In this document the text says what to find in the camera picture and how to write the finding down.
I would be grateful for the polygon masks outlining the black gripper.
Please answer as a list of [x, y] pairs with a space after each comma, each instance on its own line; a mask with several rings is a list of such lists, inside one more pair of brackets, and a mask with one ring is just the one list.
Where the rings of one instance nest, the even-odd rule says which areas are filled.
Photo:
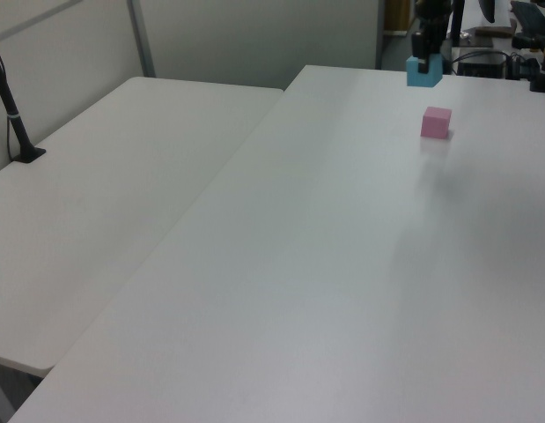
[[417, 59], [418, 72], [427, 73], [430, 67], [430, 54], [444, 53], [452, 1], [417, 0], [415, 13], [420, 21], [420, 30], [414, 32], [411, 37], [412, 56]]

